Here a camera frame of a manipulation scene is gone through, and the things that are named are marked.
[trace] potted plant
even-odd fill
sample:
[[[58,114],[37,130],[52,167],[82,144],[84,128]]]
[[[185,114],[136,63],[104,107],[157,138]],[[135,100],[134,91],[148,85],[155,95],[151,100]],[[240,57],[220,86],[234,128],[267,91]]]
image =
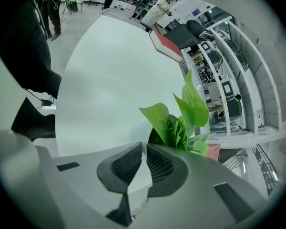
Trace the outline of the potted plant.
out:
[[[163,103],[155,104],[140,111],[152,124],[149,142],[205,156],[210,134],[195,136],[195,128],[204,127],[209,120],[209,111],[192,82],[192,71],[185,77],[185,86],[180,99],[173,93],[182,116],[169,115]]]

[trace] charger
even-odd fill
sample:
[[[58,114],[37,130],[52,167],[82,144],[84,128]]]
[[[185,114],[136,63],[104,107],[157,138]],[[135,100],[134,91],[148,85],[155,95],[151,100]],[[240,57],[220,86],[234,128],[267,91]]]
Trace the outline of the charger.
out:
[[[52,106],[53,104],[50,100],[40,99],[40,101],[42,106]]]

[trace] table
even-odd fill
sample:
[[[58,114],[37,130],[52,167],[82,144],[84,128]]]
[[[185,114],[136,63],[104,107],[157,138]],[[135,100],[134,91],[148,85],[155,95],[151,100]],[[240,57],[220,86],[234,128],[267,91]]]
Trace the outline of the table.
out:
[[[102,15],[67,64],[58,93],[56,139],[60,156],[147,142],[152,126],[139,107],[164,103],[179,117],[179,63],[158,52],[145,31]]]

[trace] wall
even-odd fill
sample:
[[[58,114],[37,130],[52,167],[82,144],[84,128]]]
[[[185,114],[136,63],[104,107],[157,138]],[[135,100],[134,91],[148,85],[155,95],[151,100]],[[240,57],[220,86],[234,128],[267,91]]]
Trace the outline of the wall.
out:
[[[170,22],[175,19],[178,20],[181,24],[186,23],[188,20],[194,20],[205,12],[207,12],[209,9],[207,9],[206,7],[208,6],[210,6],[211,8],[214,7],[214,5],[204,2],[202,0],[178,0],[178,2],[171,8],[173,16],[169,17],[168,15],[164,15],[158,21],[158,24],[162,27],[166,27]],[[196,9],[200,10],[200,14],[194,16],[192,12],[194,12]]]

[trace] gray floor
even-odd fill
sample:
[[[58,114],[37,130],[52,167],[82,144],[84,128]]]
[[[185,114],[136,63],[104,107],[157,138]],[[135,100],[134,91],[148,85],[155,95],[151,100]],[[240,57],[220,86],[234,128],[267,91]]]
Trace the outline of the gray floor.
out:
[[[61,36],[54,41],[48,40],[48,45],[51,52],[51,68],[56,73],[60,74],[63,77],[65,68],[68,64],[68,61],[76,48],[81,37],[86,33],[86,31],[93,25],[93,23],[102,15],[101,5],[87,5],[83,4],[82,12],[79,7],[77,13],[71,13],[66,9],[64,14],[62,14],[64,4],[60,6],[60,15],[62,19],[61,24]],[[138,20],[129,20],[133,15],[131,11],[127,10],[118,10],[118,9],[109,9],[107,14],[103,16],[109,16],[120,20],[125,20],[126,23],[130,23],[136,27],[145,29],[140,25]],[[49,20],[50,29],[53,32],[54,28]],[[34,93],[37,97],[42,99],[50,99],[46,93],[39,94]],[[40,107],[41,102],[34,98],[30,93],[27,93],[27,97],[34,104],[35,107]],[[43,115],[55,114],[56,110],[56,100],[51,107],[42,107],[38,109]],[[58,157],[58,149],[56,145],[56,139],[37,139],[34,141],[35,145],[46,147],[52,157]]]
[[[77,13],[70,15],[70,12],[65,10],[64,15],[62,16],[63,7],[63,4],[61,4],[60,13],[61,18],[63,19],[61,24],[61,36],[52,42],[48,40],[49,48],[51,51],[52,69],[61,76],[63,76],[68,60],[77,43],[90,28],[90,26],[93,25],[93,23],[101,16],[100,11],[102,10],[101,5],[88,6],[87,4],[83,4],[82,12],[78,11]],[[105,16],[127,20],[125,22],[139,27],[139,22],[137,20],[128,20],[133,14],[130,11],[109,9],[108,13],[112,15],[106,14]]]

